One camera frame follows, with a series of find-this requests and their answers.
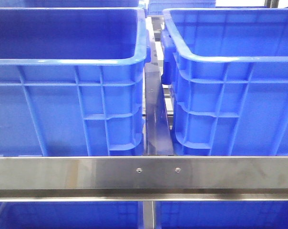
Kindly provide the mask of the steel rack front rail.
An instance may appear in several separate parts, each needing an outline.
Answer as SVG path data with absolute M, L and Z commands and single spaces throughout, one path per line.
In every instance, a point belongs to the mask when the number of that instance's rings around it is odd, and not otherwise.
M 288 200 L 288 156 L 0 157 L 0 201 Z

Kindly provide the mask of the blue crate lower right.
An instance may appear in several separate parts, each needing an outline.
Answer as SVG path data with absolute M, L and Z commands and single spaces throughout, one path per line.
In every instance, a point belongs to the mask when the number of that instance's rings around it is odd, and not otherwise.
M 288 201 L 163 201 L 161 229 L 288 229 Z

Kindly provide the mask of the steel rack centre divider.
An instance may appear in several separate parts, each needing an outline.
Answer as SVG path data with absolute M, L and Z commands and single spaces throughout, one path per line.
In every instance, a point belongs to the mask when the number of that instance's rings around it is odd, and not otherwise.
M 165 105 L 165 96 L 161 84 L 158 65 L 153 20 L 146 18 L 151 61 L 145 64 L 145 114 L 146 114 L 146 152 L 149 156 L 173 156 L 173 144 Z

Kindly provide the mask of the blue crate upper left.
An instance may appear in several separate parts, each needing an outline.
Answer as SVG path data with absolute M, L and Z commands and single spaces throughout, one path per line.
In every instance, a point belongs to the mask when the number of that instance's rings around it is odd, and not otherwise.
M 0 156 L 140 156 L 140 8 L 0 8 Z

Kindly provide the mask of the blue crate lower left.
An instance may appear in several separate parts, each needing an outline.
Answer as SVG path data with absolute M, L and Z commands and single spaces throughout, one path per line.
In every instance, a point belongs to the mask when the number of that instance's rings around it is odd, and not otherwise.
M 0 229 L 142 229 L 140 202 L 8 202 Z

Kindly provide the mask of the blue crate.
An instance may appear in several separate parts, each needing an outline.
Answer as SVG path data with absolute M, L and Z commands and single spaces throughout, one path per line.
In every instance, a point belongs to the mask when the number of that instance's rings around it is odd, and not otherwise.
M 163 201 L 161 229 L 288 229 L 288 201 Z
M 146 0 L 0 0 L 0 8 L 147 7 Z
M 0 156 L 140 156 L 140 8 L 0 8 Z
M 164 9 L 171 8 L 214 8 L 215 0 L 150 0 L 149 15 L 162 15 Z
M 163 11 L 180 156 L 288 156 L 288 8 Z
M 142 229 L 140 202 L 8 202 L 0 229 Z

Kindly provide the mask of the blue crate upper right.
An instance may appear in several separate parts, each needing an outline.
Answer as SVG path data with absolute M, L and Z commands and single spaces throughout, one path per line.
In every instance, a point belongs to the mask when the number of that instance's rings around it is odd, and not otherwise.
M 180 156 L 288 156 L 288 8 L 163 11 Z

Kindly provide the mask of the blue crate rear left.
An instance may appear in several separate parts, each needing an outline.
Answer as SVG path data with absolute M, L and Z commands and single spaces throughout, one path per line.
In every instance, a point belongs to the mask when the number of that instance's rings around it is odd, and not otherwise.
M 0 0 L 0 8 L 147 7 L 146 0 Z

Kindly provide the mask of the blue crate rear right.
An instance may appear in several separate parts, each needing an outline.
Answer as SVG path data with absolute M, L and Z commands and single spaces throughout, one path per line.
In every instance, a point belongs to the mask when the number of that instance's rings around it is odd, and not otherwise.
M 164 9 L 171 8 L 214 8 L 215 0 L 150 0 L 149 15 L 162 15 Z

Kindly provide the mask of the steel rack lower post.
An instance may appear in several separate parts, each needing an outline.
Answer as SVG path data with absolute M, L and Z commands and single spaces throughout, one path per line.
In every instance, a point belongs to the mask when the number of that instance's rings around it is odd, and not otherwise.
M 154 201 L 143 202 L 143 223 L 144 229 L 156 228 L 156 213 Z

